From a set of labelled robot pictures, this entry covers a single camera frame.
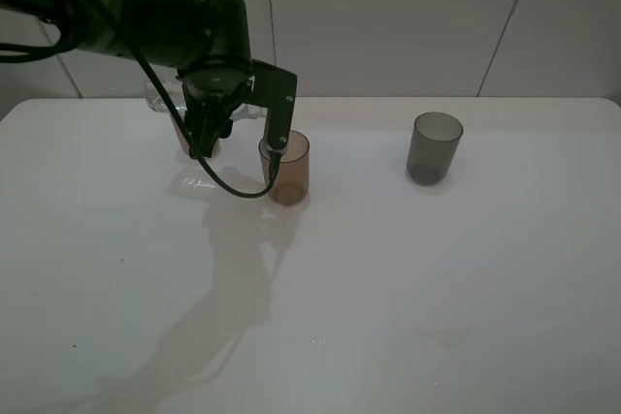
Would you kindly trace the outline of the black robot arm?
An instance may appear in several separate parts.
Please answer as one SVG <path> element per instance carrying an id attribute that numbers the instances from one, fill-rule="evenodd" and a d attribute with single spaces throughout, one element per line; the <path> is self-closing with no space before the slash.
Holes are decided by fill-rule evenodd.
<path id="1" fill-rule="evenodd" d="M 239 90 L 251 75 L 245 0 L 1 0 L 4 10 L 55 26 L 57 42 L 4 43 L 4 63 L 47 59 L 74 49 L 172 68 L 188 108 L 184 123 L 202 154 L 230 135 Z"/>

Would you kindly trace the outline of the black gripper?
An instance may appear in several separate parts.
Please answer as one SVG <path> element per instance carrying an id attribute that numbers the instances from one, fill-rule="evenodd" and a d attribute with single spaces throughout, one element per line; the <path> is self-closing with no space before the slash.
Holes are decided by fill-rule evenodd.
<path id="1" fill-rule="evenodd" d="M 205 158 L 232 131 L 232 113 L 241 105 L 251 77 L 250 60 L 177 60 L 186 103 L 184 124 Z"/>

